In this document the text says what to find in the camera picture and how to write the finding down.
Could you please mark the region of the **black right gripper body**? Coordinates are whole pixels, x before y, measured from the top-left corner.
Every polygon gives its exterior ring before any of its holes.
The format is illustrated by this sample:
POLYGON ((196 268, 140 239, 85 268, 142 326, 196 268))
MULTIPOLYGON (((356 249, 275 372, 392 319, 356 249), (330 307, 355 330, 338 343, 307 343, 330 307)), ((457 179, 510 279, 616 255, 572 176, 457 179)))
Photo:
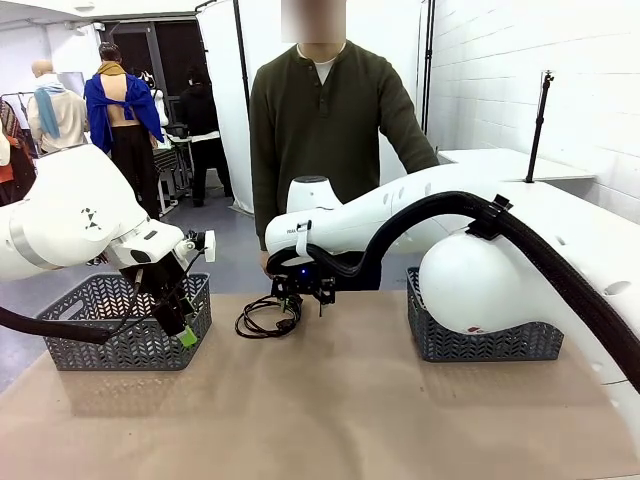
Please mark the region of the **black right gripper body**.
POLYGON ((284 289, 290 295, 315 295, 322 291, 317 266, 293 266, 285 275, 284 289))

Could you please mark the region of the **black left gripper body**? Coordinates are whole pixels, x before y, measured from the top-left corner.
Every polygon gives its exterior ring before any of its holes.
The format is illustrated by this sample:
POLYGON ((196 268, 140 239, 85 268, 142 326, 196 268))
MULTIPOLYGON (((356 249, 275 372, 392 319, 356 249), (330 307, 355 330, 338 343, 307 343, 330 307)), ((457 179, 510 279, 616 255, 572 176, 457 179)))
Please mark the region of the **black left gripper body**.
POLYGON ((157 263, 125 267, 119 273, 135 290, 134 305, 140 299, 148 298, 153 306, 190 307, 187 292, 183 288, 185 269, 173 253, 157 263))

